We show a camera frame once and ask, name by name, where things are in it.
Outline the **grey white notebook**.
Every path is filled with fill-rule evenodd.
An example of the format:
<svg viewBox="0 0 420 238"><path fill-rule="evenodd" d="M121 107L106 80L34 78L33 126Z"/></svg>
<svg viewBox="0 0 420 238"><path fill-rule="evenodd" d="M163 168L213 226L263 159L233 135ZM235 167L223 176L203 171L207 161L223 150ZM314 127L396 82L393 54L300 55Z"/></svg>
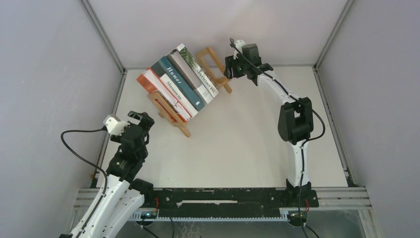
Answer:
<svg viewBox="0 0 420 238"><path fill-rule="evenodd" d="M176 49L172 50L165 57L175 67L178 73L200 97L205 105L209 104L213 100L213 96L209 93L203 82L198 78L196 73L190 68Z"/></svg>

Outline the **wooden book rack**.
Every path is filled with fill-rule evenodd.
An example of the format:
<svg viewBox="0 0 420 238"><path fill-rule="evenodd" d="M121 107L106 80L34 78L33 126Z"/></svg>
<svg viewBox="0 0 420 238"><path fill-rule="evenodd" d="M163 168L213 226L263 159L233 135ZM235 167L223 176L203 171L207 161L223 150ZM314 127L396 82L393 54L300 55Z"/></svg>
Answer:
<svg viewBox="0 0 420 238"><path fill-rule="evenodd" d="M214 63L221 72L225 70L225 66L222 64L219 57L215 54L214 50L211 47L206 47L203 50L198 51L195 55L193 55L193 57L201 66L204 73L210 78L211 82L216 87L218 92L220 91L220 89L224 88L227 91L227 93L231 93L232 89L228 85L229 80L225 76L217 78L214 75L209 65L203 59L206 55L211 57L211 59L214 61ZM188 121L184 122L181 119L180 115L172 108L172 106L159 92L148 93L147 97L159 110L158 114L160 117L167 119L173 127L179 128L186 137L190 137L190 133L186 128Z"/></svg>

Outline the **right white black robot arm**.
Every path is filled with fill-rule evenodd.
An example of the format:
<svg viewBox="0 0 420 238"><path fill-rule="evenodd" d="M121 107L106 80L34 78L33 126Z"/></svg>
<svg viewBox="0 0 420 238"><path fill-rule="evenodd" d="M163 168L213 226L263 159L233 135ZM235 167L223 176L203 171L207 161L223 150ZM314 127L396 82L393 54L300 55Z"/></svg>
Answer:
<svg viewBox="0 0 420 238"><path fill-rule="evenodd" d="M246 76L281 103L277 130L288 146L290 166L286 199L290 205L300 206L312 188L307 172L307 141L314 129L312 102L308 97L298 97L282 84L273 67L262 62L256 44L231 39L229 45L234 54L225 58L224 75L228 79Z"/></svg>

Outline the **palm leaf white book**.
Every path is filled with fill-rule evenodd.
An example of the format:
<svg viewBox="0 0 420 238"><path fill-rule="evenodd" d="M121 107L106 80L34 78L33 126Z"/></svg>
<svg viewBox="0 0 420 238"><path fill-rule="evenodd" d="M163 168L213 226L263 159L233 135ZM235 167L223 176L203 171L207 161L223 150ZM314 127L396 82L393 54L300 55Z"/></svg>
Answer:
<svg viewBox="0 0 420 238"><path fill-rule="evenodd" d="M208 92L211 94L211 96L214 98L218 95L218 90L211 82L210 78L204 73L201 66L198 64L198 62L195 60L193 55L190 53L190 51L186 48L184 44L180 44L177 46L177 51L180 53L180 55L183 57L185 62L188 64L188 66L193 70L193 72L197 75L197 77L202 81Z"/></svg>

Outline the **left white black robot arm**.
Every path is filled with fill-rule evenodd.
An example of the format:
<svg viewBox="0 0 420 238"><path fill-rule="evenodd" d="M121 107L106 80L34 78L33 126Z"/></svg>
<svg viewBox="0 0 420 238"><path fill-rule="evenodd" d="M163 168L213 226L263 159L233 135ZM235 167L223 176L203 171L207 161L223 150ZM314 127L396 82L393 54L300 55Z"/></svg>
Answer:
<svg viewBox="0 0 420 238"><path fill-rule="evenodd" d="M155 121L146 112L130 111L127 115L137 119L138 124L108 115L99 129L107 132L111 141L119 145L106 170L77 154L64 139L68 132L61 133L64 146L78 159L99 170L104 181L79 223L60 237L113 238L138 208L153 204L155 194L149 190L153 185L141 181L136 175L148 156L149 131Z"/></svg>

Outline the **orange cover book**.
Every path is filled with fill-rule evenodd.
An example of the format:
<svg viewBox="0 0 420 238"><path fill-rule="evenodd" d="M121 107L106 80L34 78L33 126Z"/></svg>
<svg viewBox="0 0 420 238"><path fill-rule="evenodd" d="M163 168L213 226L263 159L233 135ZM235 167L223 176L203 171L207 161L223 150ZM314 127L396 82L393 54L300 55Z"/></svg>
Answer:
<svg viewBox="0 0 420 238"><path fill-rule="evenodd" d="M183 106L179 99L174 96L161 80L155 75L155 73L148 68L143 71L138 77L137 82L148 92L154 93L159 92L166 101L172 106L172 108L180 115L184 122L189 121L192 115Z"/></svg>

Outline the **teal Humor book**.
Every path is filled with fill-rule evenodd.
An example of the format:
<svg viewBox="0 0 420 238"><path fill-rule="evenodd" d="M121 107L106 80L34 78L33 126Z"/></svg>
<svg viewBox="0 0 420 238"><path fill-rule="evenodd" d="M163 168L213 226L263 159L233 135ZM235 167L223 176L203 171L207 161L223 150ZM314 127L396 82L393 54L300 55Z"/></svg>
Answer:
<svg viewBox="0 0 420 238"><path fill-rule="evenodd" d="M157 62L155 62L151 66L151 70L158 76L159 79L160 76L166 73L198 112L204 108L205 105L203 101L186 83L186 81L182 78L182 76L166 57L162 57Z"/></svg>

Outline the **coffee cover white book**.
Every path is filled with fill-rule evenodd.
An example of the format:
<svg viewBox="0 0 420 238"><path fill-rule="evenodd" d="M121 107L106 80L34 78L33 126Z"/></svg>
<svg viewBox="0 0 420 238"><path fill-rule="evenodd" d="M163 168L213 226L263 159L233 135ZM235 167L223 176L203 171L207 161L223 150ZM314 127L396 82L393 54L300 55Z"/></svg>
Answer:
<svg viewBox="0 0 420 238"><path fill-rule="evenodd" d="M170 79L170 77L166 73L160 76L160 80L168 89L168 91L175 97L175 99L184 107L186 112L190 115L190 118L193 118L198 113L198 111L189 102L189 100L181 92L177 85Z"/></svg>

